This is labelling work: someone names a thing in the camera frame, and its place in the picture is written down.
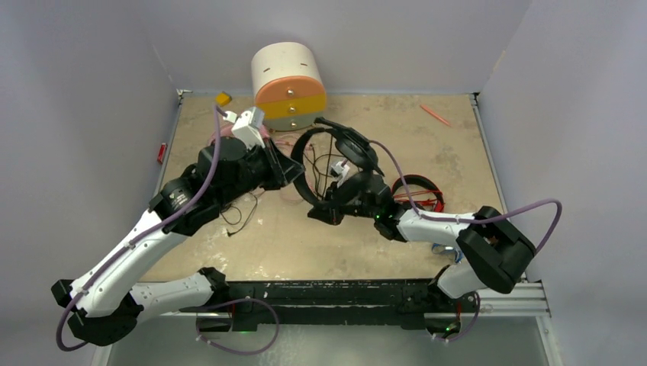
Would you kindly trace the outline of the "red black headphones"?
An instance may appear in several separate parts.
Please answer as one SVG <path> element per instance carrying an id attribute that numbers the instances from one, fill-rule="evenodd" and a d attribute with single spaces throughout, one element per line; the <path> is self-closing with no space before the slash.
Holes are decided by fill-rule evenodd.
<path id="1" fill-rule="evenodd" d="M 442 213 L 445 210 L 445 200 L 442 191 L 428 178 L 422 175 L 405 175 L 404 181 L 409 186 L 415 206 L 427 211 Z M 391 186 L 395 201 L 408 202 L 408 196 L 400 179 Z"/>

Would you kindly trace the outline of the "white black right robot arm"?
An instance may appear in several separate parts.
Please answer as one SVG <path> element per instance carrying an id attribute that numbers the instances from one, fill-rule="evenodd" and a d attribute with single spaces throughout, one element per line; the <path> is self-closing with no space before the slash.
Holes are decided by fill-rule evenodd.
<path id="1" fill-rule="evenodd" d="M 463 260 L 441 270 L 428 290 L 430 304 L 447 310 L 459 297 L 481 289 L 509 294 L 536 255 L 536 247 L 493 207 L 447 214 L 396 201 L 379 174 L 359 172 L 332 183 L 307 213 L 338 225 L 346 216 L 366 217 L 386 239 L 428 242 L 458 249 Z"/>

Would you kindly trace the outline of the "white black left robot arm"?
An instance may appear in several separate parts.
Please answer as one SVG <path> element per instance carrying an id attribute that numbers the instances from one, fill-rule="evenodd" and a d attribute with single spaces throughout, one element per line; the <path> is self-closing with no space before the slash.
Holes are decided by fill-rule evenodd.
<path id="1" fill-rule="evenodd" d="M 225 275 L 202 268 L 176 281 L 141 284 L 166 253 L 216 220 L 239 197 L 261 188 L 279 190 L 304 173 L 272 140 L 247 146 L 223 137 L 203 148 L 195 163 L 153 197 L 127 236 L 93 269 L 51 288 L 68 326 L 82 345 L 111 345 L 138 324 L 174 310 L 228 305 Z"/>

